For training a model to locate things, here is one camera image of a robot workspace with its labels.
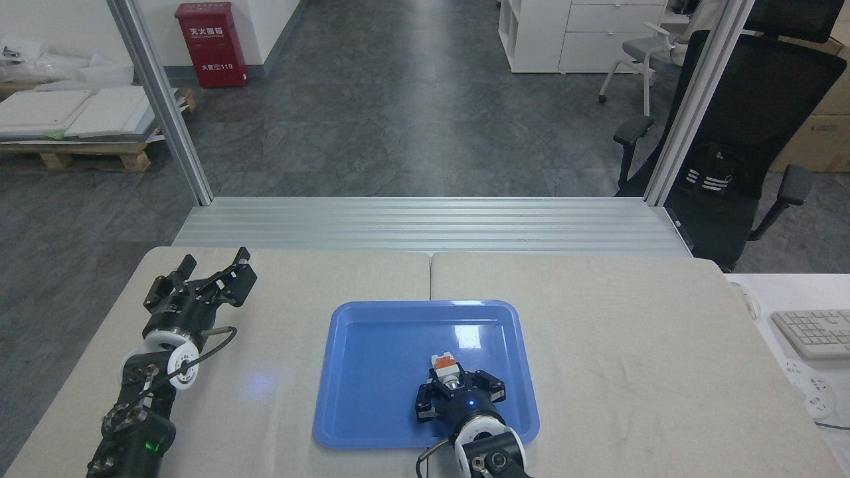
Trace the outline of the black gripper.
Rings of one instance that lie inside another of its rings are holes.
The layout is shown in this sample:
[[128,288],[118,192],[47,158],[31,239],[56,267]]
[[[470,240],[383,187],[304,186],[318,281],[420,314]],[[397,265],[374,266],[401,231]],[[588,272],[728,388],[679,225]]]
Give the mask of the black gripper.
[[196,281],[195,290],[186,290],[182,288],[197,266],[194,257],[186,254],[177,269],[153,281],[145,298],[145,308],[151,313],[146,333],[179,331],[192,340],[206,340],[203,331],[213,328],[218,306],[242,306],[257,281],[250,258],[248,249],[240,247],[228,268]]
[[467,386],[450,390],[437,379],[419,386],[414,402],[419,424],[439,420],[452,433],[459,433],[474,418],[492,418],[500,422],[496,402],[506,399],[501,379],[483,370],[468,372]]

